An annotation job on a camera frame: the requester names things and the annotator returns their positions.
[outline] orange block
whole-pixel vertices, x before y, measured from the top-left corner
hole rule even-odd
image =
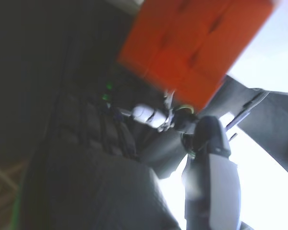
[[[271,0],[146,0],[119,62],[200,111],[273,7]]]

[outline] black mesh fabric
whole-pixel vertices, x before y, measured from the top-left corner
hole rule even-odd
[[[120,115],[62,91],[22,188],[21,230],[177,230]]]

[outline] bright light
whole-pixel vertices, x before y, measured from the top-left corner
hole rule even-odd
[[[220,118],[224,126],[232,119],[231,113]],[[230,142],[230,160],[238,165],[241,220],[255,230],[288,230],[288,172],[240,128],[232,128],[227,135],[234,133],[238,135]],[[169,209],[182,230],[186,229],[186,220],[181,174],[186,161],[185,157],[169,178],[160,181]]]

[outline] green led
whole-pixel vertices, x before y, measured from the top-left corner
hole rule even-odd
[[[113,86],[112,86],[111,83],[108,83],[108,84],[106,85],[106,87],[107,87],[108,90],[112,90],[112,88],[113,88]]]
[[[105,101],[108,101],[109,100],[109,95],[107,95],[107,94],[104,94],[103,96],[102,96],[102,99],[103,100],[105,100]]]

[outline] orange panel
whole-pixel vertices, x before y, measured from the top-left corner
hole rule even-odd
[[[199,111],[272,9],[270,0],[146,0],[119,62]]]

